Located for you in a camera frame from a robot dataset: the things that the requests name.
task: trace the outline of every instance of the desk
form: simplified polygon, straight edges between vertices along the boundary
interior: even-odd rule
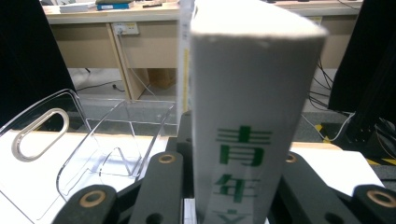
[[[275,3],[302,16],[321,18],[321,25],[330,33],[321,56],[324,68],[337,68],[341,62],[362,0],[342,2],[346,5],[337,0]],[[65,14],[46,9],[67,67],[118,68],[128,99],[137,99],[145,88],[130,68],[138,68],[138,75],[148,84],[146,68],[177,67],[176,2],[164,3],[162,7],[142,8],[136,4],[126,10],[92,8],[88,12]],[[136,21],[139,29],[139,35],[122,36],[129,62],[124,59],[121,42],[112,29],[112,22],[118,21]]]
[[[338,147],[322,143],[293,143],[292,150],[302,155],[319,175],[326,175],[324,181],[328,185],[347,194],[350,194],[353,187],[359,184],[382,186],[366,160],[358,152],[345,152],[345,156],[340,157],[344,152]],[[0,194],[0,207],[2,208],[1,223],[30,223],[2,194]]]

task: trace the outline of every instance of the power outlet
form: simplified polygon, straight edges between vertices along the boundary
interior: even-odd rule
[[[115,22],[113,30],[117,35],[138,35],[137,23],[134,21]]]

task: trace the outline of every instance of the white surface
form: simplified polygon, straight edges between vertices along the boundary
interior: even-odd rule
[[[95,7],[95,2],[87,2],[87,3],[73,3],[64,6],[59,6],[61,13],[70,13],[70,12],[87,12],[90,7]]]
[[[349,196],[358,185],[384,187],[359,152],[305,148],[292,148],[291,151],[304,157],[328,186]]]
[[[204,0],[196,1],[195,4],[197,13],[194,13],[191,21],[191,32],[194,35],[243,35],[253,38],[287,39],[326,35],[324,29],[307,18],[257,0],[245,1],[244,4],[236,0]],[[219,8],[224,8],[223,12],[219,13]]]
[[[9,142],[8,141],[8,136],[12,135],[12,134],[13,133],[9,133],[9,134],[5,134],[5,135],[2,136],[1,140],[3,140],[3,141],[0,142],[1,144],[3,144],[3,145],[0,145],[0,146],[2,146],[2,148],[6,148],[6,147],[4,147],[4,145],[7,142]],[[67,138],[65,140],[63,140],[63,142],[68,142],[70,144],[72,142],[75,142],[75,145],[76,145],[77,143],[79,143],[81,141],[80,137],[83,137],[83,136],[84,136],[84,134],[82,134],[81,136],[78,136],[78,138],[77,138],[76,135],[71,135],[71,136],[70,135],[66,135]],[[101,144],[104,143],[103,140],[105,138],[97,137],[97,139],[101,140]],[[153,149],[149,153],[148,159],[151,158],[153,155],[165,150],[166,144],[167,144],[167,139],[168,139],[167,137],[157,138],[157,140],[154,143]],[[120,144],[120,141],[122,141],[121,138],[118,139],[118,143],[117,143],[118,145]],[[149,147],[149,143],[151,141],[151,137],[139,137],[139,138],[136,138],[136,141],[137,141],[137,144],[139,145],[139,148],[148,148]],[[14,170],[14,172],[13,173],[9,173],[9,175],[6,175],[6,173],[0,175],[0,176],[7,177],[7,180],[9,180],[7,183],[4,183],[4,179],[0,179],[0,191],[1,190],[7,190],[7,192],[13,193],[12,195],[7,195],[7,196],[9,197],[9,199],[12,199],[14,203],[18,203],[20,208],[22,206],[22,208],[21,208],[22,211],[26,211],[27,209],[29,209],[29,211],[31,211],[32,209],[36,209],[37,212],[31,212],[30,213],[30,218],[32,218],[32,214],[42,214],[42,208],[43,207],[47,208],[48,207],[48,201],[54,200],[54,197],[50,197],[50,196],[55,195],[55,197],[56,197],[56,195],[58,195],[58,193],[56,192],[55,188],[53,188],[54,178],[50,178],[48,176],[39,175],[39,174],[37,174],[35,172],[32,172],[32,171],[24,172],[23,169],[16,168],[18,166],[17,166],[17,164],[14,164],[14,163],[16,163],[18,161],[17,160],[12,160],[12,158],[11,158],[11,160],[9,160],[9,162],[10,162],[10,164],[8,164],[8,167],[14,167],[14,169],[12,169],[12,170]],[[40,163],[40,166],[36,167],[33,170],[39,170],[39,169],[45,170],[47,167],[48,167],[48,161],[44,162],[44,163]],[[144,176],[144,174],[146,172],[146,169],[144,169],[142,171],[141,176]],[[16,178],[15,181],[13,181],[11,179],[12,175],[14,175],[14,174],[18,175],[18,176],[22,176],[24,173],[27,174],[26,175],[26,179],[28,179],[29,176],[31,178],[35,178],[35,179],[36,178],[40,178],[40,183],[45,183],[45,184],[40,185],[39,183],[37,183],[34,180],[29,182],[29,181],[26,181],[25,179],[22,179],[22,178]],[[48,171],[47,172],[42,171],[40,173],[48,174],[49,172]],[[56,177],[57,173],[58,173],[58,170],[53,170],[53,171],[51,170],[51,175],[50,176]],[[11,188],[12,186],[8,184],[10,182],[15,183],[16,186],[15,186],[14,189],[12,189]],[[117,189],[117,186],[119,186],[119,185],[120,185],[120,182],[117,182],[116,185],[112,185],[112,187]],[[35,195],[32,195],[32,199],[31,199],[31,198],[29,198],[29,195],[30,195],[29,190],[32,190],[32,191],[36,192],[36,195],[46,195],[45,192],[47,192],[48,194],[51,193],[51,195],[50,196],[46,195],[45,200],[41,200],[41,201],[37,200],[35,198]],[[26,198],[27,198],[26,203],[22,203],[23,199],[26,199]],[[56,204],[59,205],[59,206],[56,206],[56,205],[52,206],[52,207],[55,207],[55,209],[56,208],[61,208],[63,206],[62,203],[56,203]],[[50,217],[55,216],[55,214],[57,213],[57,210],[55,210],[55,209],[49,210],[49,212],[46,215],[44,215],[45,219],[44,220],[40,220],[37,223],[48,223],[45,220],[48,220]],[[1,211],[1,213],[0,213],[1,214],[0,215],[0,223],[18,223],[18,224],[32,223],[15,206],[12,205],[12,203],[5,197],[5,195],[3,193],[0,193],[0,211]]]
[[[0,190],[30,218],[46,220],[48,208],[55,207],[52,203],[59,196],[55,188],[58,170],[54,167],[64,164],[84,135],[65,134],[52,145],[56,150],[49,149],[34,161],[20,161],[11,152],[17,133],[8,131],[0,138]],[[21,140],[21,152],[43,150],[54,135],[57,133],[26,134]]]
[[[160,152],[155,148],[151,154]],[[322,179],[332,188],[348,195],[357,185],[375,184],[383,186],[367,161],[359,152],[293,148],[316,170]],[[24,217],[3,194],[0,194],[0,223],[31,223]]]

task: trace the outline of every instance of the black cable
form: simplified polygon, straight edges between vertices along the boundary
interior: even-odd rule
[[[318,110],[321,110],[321,111],[329,111],[329,110],[327,109],[327,105],[326,105],[326,104],[324,104],[323,102],[321,102],[321,101],[318,100],[317,98],[312,97],[309,93],[308,93],[308,100],[309,100],[309,103],[310,103],[314,108],[316,108],[316,109],[318,109]],[[317,107],[314,103],[317,104],[317,105],[320,105],[320,106],[325,107],[325,109]]]
[[[327,75],[327,73],[324,71],[324,68],[323,68],[323,65],[322,65],[322,63],[321,63],[321,58],[319,57],[319,59],[318,59],[318,68],[320,69],[320,71],[322,72],[322,75],[323,75],[323,77],[324,77],[324,80],[326,81],[326,84],[327,84],[327,86],[328,86],[328,88],[326,88],[326,87],[324,87],[323,85],[321,85],[320,83],[320,85],[321,86],[323,86],[324,88],[326,88],[326,89],[328,89],[328,90],[331,90],[332,89],[332,85],[329,83],[329,81],[332,83],[332,79],[329,77],[329,75]]]
[[[396,134],[396,130],[395,130],[396,125],[393,122],[387,121],[385,119],[379,119],[379,120],[382,121],[391,132]]]
[[[384,119],[380,119],[379,122],[376,124],[376,128],[380,129],[381,132],[388,135],[390,138],[396,142],[396,132],[390,127],[388,122]]]
[[[116,84],[113,84],[113,89],[114,89],[114,90],[117,90],[117,91],[123,91],[123,90],[120,90],[120,89],[117,87]]]
[[[341,4],[343,4],[344,6],[347,6],[347,7],[350,7],[350,8],[353,8],[353,9],[355,9],[355,10],[360,11],[360,9],[358,9],[358,8],[356,8],[356,7],[352,7],[352,6],[350,6],[350,5],[346,4],[346,3],[343,3],[343,2],[341,2],[340,0],[338,0],[338,2],[341,3]]]
[[[79,89],[79,90],[77,90],[77,91],[83,91],[83,90],[87,90],[87,89],[90,89],[90,88],[101,87],[101,86],[105,86],[105,85],[110,84],[110,83],[113,83],[113,82],[120,82],[120,81],[122,81],[122,80],[109,81],[109,82],[107,82],[107,83],[103,83],[103,84],[96,85],[96,86],[84,87],[84,88],[81,88],[81,89]]]
[[[314,80],[315,80],[321,87],[323,87],[324,89],[326,89],[326,90],[331,90],[331,88],[326,87],[326,86],[324,86],[323,84],[321,84],[315,77],[314,77]]]
[[[381,130],[380,128],[376,128],[376,134],[377,134],[378,142],[380,143],[380,145],[384,149],[384,151],[388,155],[390,155],[393,159],[395,159],[396,158],[396,149],[395,149],[396,148],[396,140],[393,137],[389,136],[388,134],[384,133],[383,130]],[[380,139],[379,135],[386,138],[389,141],[389,144],[391,144],[391,147],[389,147],[388,144],[385,143],[384,140],[382,140],[384,145],[387,146],[387,148],[385,148],[385,146],[381,143],[381,139]]]
[[[315,92],[315,91],[308,91],[308,92],[309,92],[309,93],[313,93],[313,94],[315,94],[315,95],[330,97],[330,95],[326,95],[326,94],[323,94],[323,93],[318,93],[318,92]]]

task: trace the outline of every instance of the oval handle cutout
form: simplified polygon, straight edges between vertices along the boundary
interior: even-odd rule
[[[47,121],[56,114],[59,114],[62,117],[62,119],[64,120],[64,126],[57,133],[54,140],[50,141],[46,146],[43,146],[43,148],[40,148],[39,150],[36,150],[34,152],[30,152],[30,154],[26,153],[27,151],[22,150],[21,143],[23,138],[28,136],[30,132],[39,128],[45,121]],[[67,116],[67,113],[61,108],[53,108],[47,111],[46,113],[44,113],[42,116],[40,116],[38,119],[33,121],[31,124],[26,126],[17,134],[17,136],[14,138],[14,141],[12,143],[12,147],[11,147],[12,154],[19,161],[35,161],[38,158],[40,158],[54,143],[56,143],[56,141],[58,141],[67,132],[68,127],[69,127],[69,117]]]

